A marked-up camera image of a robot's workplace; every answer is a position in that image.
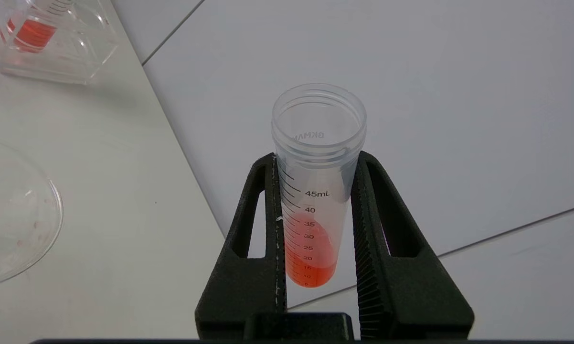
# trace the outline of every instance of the petri dish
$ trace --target petri dish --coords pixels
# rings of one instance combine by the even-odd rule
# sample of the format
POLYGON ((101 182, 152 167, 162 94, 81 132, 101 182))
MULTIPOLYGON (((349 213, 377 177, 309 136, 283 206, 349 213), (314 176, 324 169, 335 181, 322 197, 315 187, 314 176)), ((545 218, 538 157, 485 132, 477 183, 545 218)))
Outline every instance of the petri dish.
POLYGON ((0 143, 0 282, 38 262, 62 226, 52 181, 21 152, 0 143))

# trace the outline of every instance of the red liquid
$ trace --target red liquid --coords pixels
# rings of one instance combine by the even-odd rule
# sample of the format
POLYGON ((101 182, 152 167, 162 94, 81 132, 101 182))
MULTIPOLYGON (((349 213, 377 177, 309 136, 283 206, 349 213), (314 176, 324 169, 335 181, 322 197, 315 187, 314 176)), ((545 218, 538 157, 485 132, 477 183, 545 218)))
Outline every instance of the red liquid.
MULTIPOLYGON (((10 32, 16 28, 11 19, 7 22, 7 28, 10 32)), ((27 52, 38 53, 47 46, 55 32, 56 28, 53 26, 34 20, 26 20, 13 43, 27 52)))
POLYGON ((336 270, 337 255, 325 229, 308 214, 285 214, 283 226, 289 278, 307 288, 327 283, 336 270))

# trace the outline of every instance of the white table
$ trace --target white table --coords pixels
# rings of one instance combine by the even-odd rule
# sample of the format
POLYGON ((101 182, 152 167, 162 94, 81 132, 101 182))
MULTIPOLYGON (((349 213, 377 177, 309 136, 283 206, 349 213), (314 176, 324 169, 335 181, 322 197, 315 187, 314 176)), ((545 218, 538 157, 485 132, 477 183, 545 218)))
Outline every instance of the white table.
POLYGON ((0 141, 64 200, 50 252, 0 284, 0 344, 195 338, 221 232, 110 3, 120 46, 94 85, 0 74, 0 141))
MULTIPOLYGON (((361 98, 438 254, 574 207, 574 1, 205 0, 145 70, 224 231, 274 100, 310 82, 361 98)), ((291 305, 354 285, 342 248, 291 305)))

